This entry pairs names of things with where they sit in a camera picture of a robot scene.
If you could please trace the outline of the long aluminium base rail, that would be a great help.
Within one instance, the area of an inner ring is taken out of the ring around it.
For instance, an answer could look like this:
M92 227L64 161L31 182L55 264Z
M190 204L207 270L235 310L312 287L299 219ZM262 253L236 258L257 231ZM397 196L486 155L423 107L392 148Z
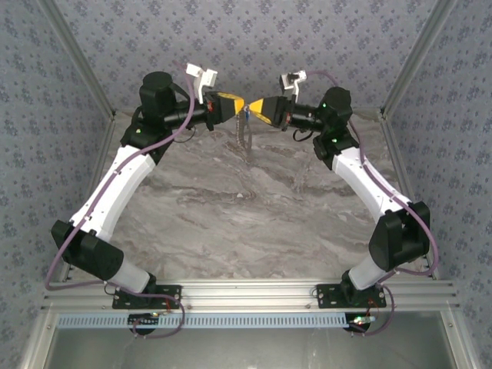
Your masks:
M303 312L318 309L314 288L321 280L237 279L181 280L181 301L190 312ZM396 311L443 311L461 308L451 281L395 276L386 283ZM102 286L49 291L43 310L94 312L111 308L112 298Z

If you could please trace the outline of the aluminium frame bar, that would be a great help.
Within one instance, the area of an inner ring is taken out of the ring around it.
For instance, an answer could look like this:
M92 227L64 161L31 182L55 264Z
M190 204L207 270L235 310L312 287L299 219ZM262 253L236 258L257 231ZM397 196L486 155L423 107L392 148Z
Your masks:
M58 313L42 311L31 330L19 369L44 369L55 335Z
M451 309L440 314L457 369L481 369L464 314Z

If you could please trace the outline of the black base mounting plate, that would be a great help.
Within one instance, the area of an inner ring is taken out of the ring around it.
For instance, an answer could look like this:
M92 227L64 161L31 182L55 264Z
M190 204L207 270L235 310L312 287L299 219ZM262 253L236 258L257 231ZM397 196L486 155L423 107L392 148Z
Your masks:
M342 284L318 284L315 288L318 307L325 308L385 308L382 288L372 286L362 291Z
M159 294L159 297L142 297L126 291L116 291L112 300L112 308L123 309L179 309L178 303L169 296L181 300L181 285L154 284L146 287L142 294Z

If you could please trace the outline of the small circuit board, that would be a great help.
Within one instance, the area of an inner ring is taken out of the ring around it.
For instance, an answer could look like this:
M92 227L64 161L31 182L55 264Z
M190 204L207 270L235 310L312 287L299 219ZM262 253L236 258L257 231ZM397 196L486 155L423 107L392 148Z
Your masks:
M371 324L376 321L376 317L374 316L361 314L347 314L346 319L348 326L345 330L359 335L365 335Z

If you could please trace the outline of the metal keyring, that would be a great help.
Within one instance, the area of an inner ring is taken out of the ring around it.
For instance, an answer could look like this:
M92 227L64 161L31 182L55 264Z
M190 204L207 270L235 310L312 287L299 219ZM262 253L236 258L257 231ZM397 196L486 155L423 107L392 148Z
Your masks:
M238 120L236 120L236 142L237 145L242 148L247 155L251 153L252 130L249 119L246 120L244 113Z

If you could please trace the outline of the grey metal panel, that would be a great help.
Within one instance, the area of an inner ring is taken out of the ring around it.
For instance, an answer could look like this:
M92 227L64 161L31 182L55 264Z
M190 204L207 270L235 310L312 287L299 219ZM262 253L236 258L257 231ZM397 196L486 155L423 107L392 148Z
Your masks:
M441 334L338 329L184 330L137 339L126 330L61 329L44 369L457 369Z

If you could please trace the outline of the aluminium frame post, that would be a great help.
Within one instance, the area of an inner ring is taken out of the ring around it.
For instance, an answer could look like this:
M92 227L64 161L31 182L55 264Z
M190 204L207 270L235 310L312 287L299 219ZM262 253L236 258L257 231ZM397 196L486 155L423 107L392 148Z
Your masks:
M458 0L436 0L384 104L381 106L383 118L389 119L395 112L457 3Z
M36 2L45 14L45 17L48 19L48 23L52 27L53 32L57 35L62 46L68 53L68 56L74 64L77 72L80 74L82 81L91 93L95 103L104 116L112 121L115 115L115 110L111 106L101 83L97 79L96 74L93 72L88 59L85 57L84 52L77 43L75 35L73 34L69 24L66 22L55 0L36 0Z

